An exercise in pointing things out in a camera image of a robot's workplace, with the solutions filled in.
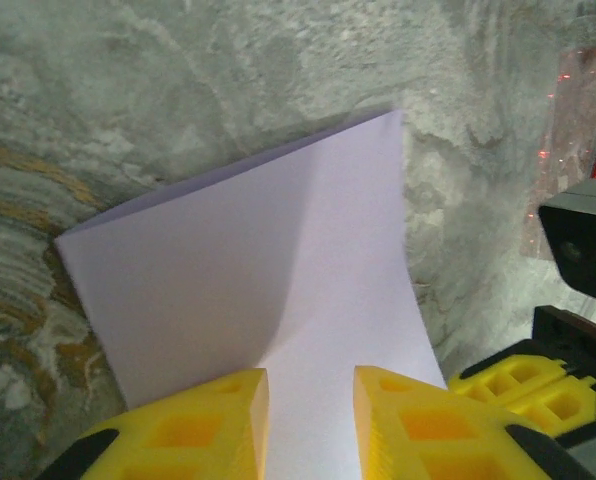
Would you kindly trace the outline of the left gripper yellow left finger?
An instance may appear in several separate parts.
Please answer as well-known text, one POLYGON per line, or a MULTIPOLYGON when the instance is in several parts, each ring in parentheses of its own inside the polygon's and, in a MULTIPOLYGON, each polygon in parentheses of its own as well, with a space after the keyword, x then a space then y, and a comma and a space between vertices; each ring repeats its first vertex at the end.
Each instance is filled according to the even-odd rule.
POLYGON ((254 368, 105 420, 46 467, 45 479, 262 479, 269 383, 254 368))

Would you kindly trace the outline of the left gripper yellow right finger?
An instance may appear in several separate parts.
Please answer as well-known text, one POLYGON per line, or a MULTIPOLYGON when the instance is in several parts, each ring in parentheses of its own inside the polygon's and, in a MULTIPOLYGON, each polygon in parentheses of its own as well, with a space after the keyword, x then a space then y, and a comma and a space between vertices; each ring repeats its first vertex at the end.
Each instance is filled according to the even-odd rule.
POLYGON ((527 419, 376 366, 358 366, 354 419, 365 479, 590 479, 527 419))

